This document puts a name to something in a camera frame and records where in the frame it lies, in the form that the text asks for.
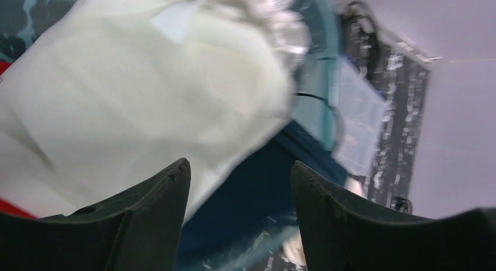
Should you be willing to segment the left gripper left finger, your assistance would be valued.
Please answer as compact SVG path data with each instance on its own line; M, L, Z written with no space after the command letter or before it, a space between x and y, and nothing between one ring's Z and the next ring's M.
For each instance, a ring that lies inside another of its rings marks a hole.
M1 269L173 270L190 181L190 163L181 158L69 216L3 213Z

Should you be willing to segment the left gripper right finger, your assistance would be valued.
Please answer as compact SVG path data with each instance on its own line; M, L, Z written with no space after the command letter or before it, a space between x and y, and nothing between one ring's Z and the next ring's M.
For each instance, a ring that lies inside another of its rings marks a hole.
M291 170L309 270L494 270L495 209L443 219L392 210L307 165Z

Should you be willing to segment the teal plastic bin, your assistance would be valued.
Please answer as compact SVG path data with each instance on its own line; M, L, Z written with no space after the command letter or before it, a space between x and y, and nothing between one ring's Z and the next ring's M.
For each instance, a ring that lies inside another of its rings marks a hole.
M309 27L311 48L295 72L298 95L292 121L330 152L338 146L336 68L339 56L337 20L329 0L296 0L291 7Z

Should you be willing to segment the dark blue lace bra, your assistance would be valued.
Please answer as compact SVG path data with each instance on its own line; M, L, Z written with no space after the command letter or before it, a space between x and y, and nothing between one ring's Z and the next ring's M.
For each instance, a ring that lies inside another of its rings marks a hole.
M181 232L177 270L249 270L298 230L290 175L301 161L343 186L347 171L290 122L232 171Z

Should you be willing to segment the red bra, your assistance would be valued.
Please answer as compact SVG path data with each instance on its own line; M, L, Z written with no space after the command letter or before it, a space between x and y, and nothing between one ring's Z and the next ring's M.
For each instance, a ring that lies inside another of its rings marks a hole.
M1 61L1 75L3 74L3 72L7 68L10 67L10 65L11 65L11 63ZM1 197L1 212L9 214L9 215L14 215L17 217L24 217L24 218L29 218L29 219L36 219L37 218L35 215L31 214L30 212L26 211L25 209L15 205L15 204L12 204L11 202L9 202L7 200L4 200L2 197Z

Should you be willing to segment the pale cream bra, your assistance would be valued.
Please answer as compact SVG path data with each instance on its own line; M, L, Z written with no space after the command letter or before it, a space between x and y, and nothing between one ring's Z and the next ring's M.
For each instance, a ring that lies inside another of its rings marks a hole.
M213 4L78 0L1 77L1 197L71 214L184 157L189 220L294 90L264 29Z

